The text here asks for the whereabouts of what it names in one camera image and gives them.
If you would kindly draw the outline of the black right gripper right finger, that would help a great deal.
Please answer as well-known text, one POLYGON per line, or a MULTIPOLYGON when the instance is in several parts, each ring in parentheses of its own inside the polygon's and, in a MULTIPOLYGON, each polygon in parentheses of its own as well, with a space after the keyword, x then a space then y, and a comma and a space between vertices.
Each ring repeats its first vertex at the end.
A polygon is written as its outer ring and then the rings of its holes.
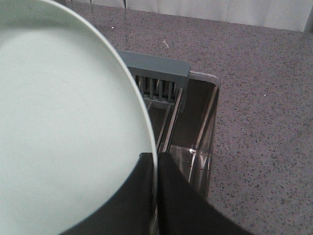
POLYGON ((158 226, 161 235, 249 235, 209 205, 186 181, 170 153, 158 154, 158 226))

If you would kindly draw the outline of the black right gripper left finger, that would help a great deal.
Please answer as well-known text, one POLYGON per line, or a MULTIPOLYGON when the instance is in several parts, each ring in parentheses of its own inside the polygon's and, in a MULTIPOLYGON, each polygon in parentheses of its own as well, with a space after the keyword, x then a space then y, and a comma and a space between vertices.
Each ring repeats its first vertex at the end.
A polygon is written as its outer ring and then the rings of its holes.
POLYGON ((92 215, 64 235, 148 235, 152 217, 154 163, 141 153, 120 189, 92 215))

